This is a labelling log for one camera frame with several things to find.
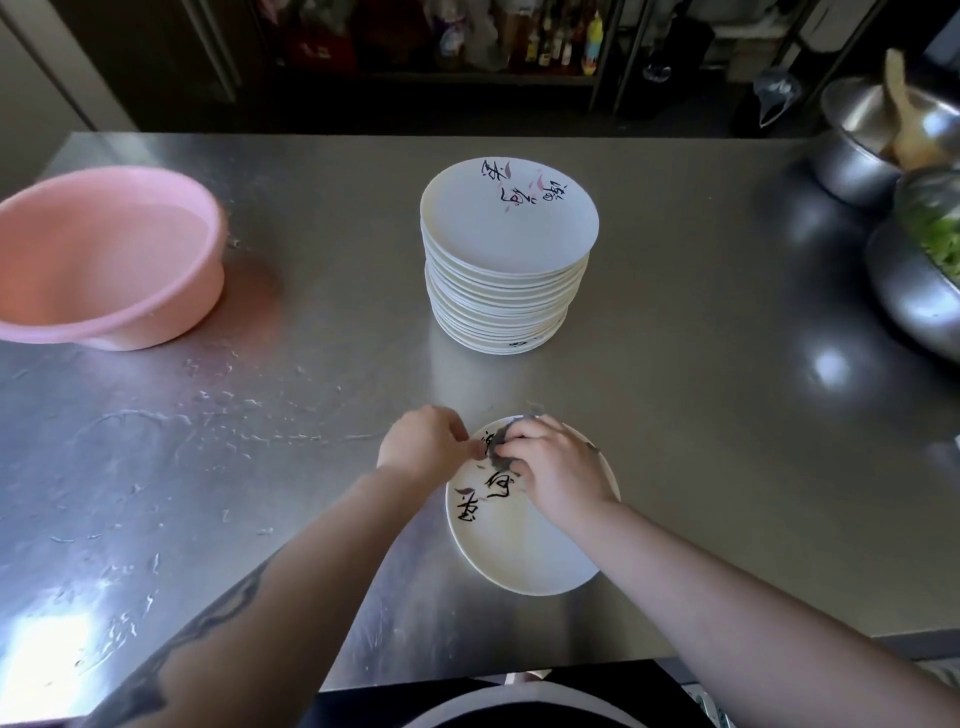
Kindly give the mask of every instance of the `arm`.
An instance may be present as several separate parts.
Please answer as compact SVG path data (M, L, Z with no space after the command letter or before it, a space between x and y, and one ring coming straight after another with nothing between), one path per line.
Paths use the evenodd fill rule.
M639 515L549 416L508 431L543 514L652 621L738 725L960 725L960 696L846 625Z
M483 443L453 410L408 412L375 472L190 621L82 723L294 725L324 681L383 557Z

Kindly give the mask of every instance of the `stack of plates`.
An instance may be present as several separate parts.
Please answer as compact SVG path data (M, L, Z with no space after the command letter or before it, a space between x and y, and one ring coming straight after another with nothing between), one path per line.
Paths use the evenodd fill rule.
M450 338L478 352L528 352L564 322L600 229L593 200L526 159L454 164L420 200L426 289Z

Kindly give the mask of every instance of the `metal countertop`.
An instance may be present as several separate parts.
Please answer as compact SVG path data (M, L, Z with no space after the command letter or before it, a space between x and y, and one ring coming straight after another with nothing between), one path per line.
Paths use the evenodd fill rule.
M557 336L495 357L423 286L420 192L534 158L600 237ZM871 636L960 627L960 386L877 313L874 221L796 142L76 134L48 175L181 170L230 213L225 298L144 352L0 345L0 722L91 709L374 463L405 409L538 404L624 499ZM604 577L514 595L440 494L390 551L329 689L671 654Z

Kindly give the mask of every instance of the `metal bowl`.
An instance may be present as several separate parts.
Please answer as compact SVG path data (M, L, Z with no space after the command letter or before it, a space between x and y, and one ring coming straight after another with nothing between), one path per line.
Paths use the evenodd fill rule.
M896 220L874 231L866 263L890 318L923 347L960 364L960 289Z
M927 133L960 157L960 110L926 91L908 90L913 105L924 111ZM820 109L830 129L807 151L820 184L854 206L889 206L902 172L881 156L897 129L883 86L862 78L837 79L821 94Z

